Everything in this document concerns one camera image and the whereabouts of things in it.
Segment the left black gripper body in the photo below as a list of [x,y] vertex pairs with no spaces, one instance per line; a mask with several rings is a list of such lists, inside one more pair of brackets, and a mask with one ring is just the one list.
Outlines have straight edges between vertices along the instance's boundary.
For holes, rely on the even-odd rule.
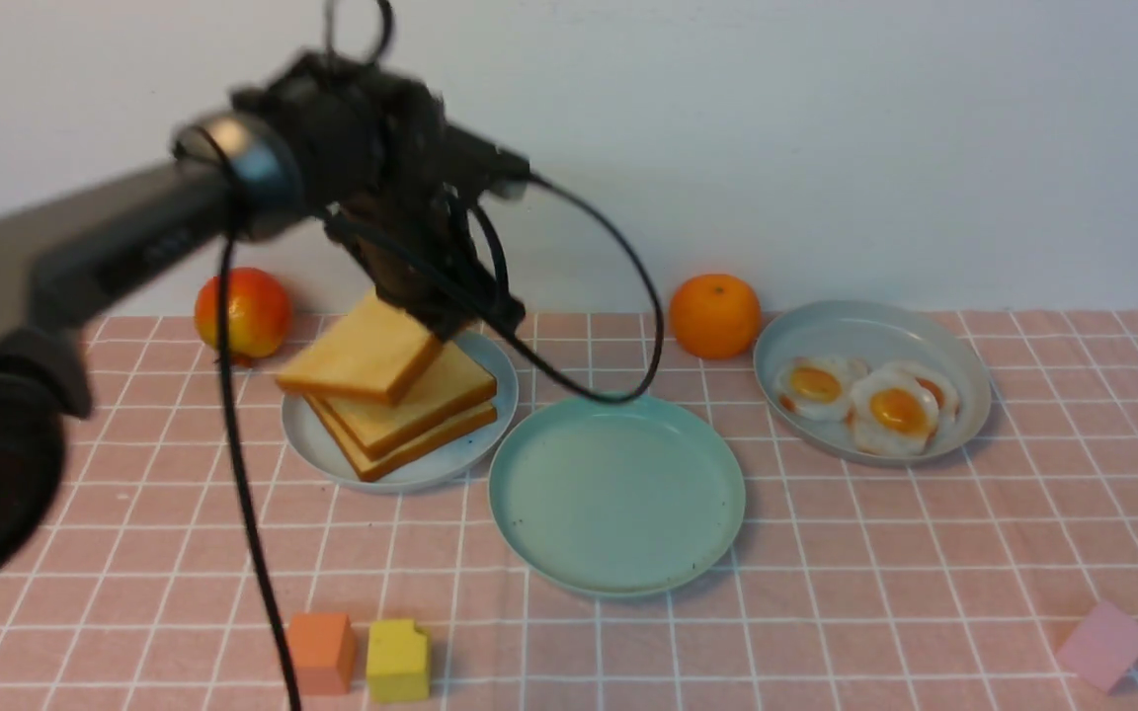
[[445,193],[415,210],[352,199],[325,212],[325,234],[366,272],[380,301],[439,342],[475,323],[514,334],[526,306],[511,292],[506,253],[478,202]]

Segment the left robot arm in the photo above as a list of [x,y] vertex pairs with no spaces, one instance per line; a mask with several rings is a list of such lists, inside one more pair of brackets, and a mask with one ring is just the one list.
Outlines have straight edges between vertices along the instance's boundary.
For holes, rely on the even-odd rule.
[[446,341],[516,326],[506,268],[483,266],[465,212],[531,176],[519,152],[446,117],[417,78],[305,52],[178,130],[167,162],[0,217],[0,568],[44,521],[66,419],[94,408],[80,330],[218,237],[324,222],[384,301]]

